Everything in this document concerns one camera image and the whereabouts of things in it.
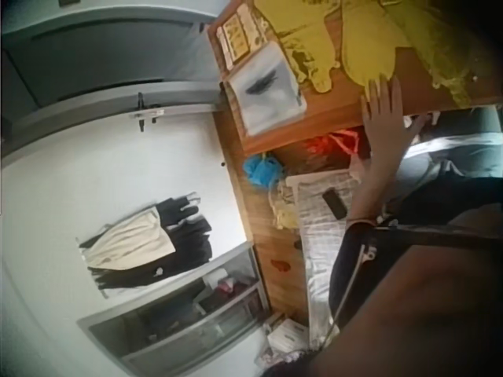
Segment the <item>gray cloth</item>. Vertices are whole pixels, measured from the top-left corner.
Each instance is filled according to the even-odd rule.
[[[494,106],[444,112],[428,137],[501,132],[501,122]],[[465,145],[404,159],[396,174],[388,199],[393,212],[413,190],[452,170],[470,178],[503,177],[503,146]]]

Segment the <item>wooden desk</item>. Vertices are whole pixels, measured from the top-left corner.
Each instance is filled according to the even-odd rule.
[[[216,38],[216,29],[236,12],[237,7],[248,0],[232,0],[220,17],[208,28],[211,46],[221,72],[226,72],[222,50]],[[342,20],[340,10],[325,18],[336,55],[340,56],[342,41]],[[433,110],[450,110],[457,106],[445,87],[434,89],[431,76],[424,69],[413,49],[398,49],[395,74],[402,83],[404,111],[406,114],[419,114]],[[326,134],[362,124],[359,96],[362,88],[346,77],[343,68],[332,69],[332,90],[317,93],[310,82],[301,85],[307,100],[307,113],[304,118],[276,130],[249,137],[246,134],[236,97],[228,83],[223,87],[229,99],[234,122],[245,155],[269,151],[296,141]],[[479,77],[467,84],[472,106],[503,102],[501,72],[493,72],[490,77]]]

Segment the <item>white towel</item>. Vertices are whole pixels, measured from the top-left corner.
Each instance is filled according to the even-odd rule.
[[[108,230],[83,256],[89,267],[124,270],[173,252],[173,243],[160,226],[159,212],[151,207]]]

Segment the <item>white wall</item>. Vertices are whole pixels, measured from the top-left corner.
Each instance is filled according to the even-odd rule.
[[[127,298],[101,296],[75,239],[84,241],[102,225],[150,203],[197,191],[200,211],[213,227],[214,257],[243,243],[246,236],[227,169],[220,165],[213,118],[158,119],[155,126],[146,124],[142,134],[138,122],[119,115],[55,134],[36,146],[2,170],[5,318],[46,367],[52,365],[53,375],[66,376],[68,370],[72,377],[124,375],[76,321]],[[32,368],[43,375],[36,364]]]

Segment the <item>white cloth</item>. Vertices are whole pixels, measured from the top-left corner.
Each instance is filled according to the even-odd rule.
[[[413,145],[403,158],[410,159],[424,153],[445,151],[467,145],[503,145],[503,134],[501,132],[486,132],[483,134],[437,137],[436,139]]]
[[[330,328],[330,276],[346,231],[346,222],[334,217],[322,194],[334,188],[349,208],[358,185],[349,170],[334,170],[298,186],[296,206],[306,264],[310,345],[314,348],[321,345]]]
[[[89,267],[124,270],[173,252],[173,243],[160,226],[159,212],[151,207],[108,230],[83,256]]]

